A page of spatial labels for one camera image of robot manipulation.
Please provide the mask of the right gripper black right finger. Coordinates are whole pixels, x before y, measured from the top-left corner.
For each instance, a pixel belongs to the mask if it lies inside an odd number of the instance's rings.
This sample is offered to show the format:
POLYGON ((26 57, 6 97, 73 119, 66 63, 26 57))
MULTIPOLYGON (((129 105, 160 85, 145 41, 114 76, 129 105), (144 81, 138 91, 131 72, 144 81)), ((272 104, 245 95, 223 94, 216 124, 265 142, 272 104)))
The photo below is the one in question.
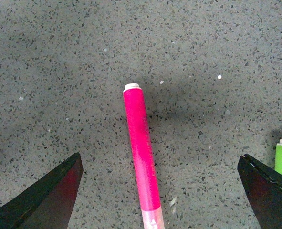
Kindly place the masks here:
POLYGON ((237 170, 260 227, 282 229, 282 175, 248 154, 237 170))

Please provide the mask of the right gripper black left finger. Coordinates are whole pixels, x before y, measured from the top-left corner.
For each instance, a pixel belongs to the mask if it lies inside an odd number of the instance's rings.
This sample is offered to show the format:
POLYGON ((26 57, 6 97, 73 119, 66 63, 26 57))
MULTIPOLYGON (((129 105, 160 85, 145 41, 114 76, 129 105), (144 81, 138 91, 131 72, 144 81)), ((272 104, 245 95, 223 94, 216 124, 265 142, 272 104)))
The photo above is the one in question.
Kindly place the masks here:
POLYGON ((83 174, 74 153, 17 197, 0 207, 0 229, 65 229, 83 174))

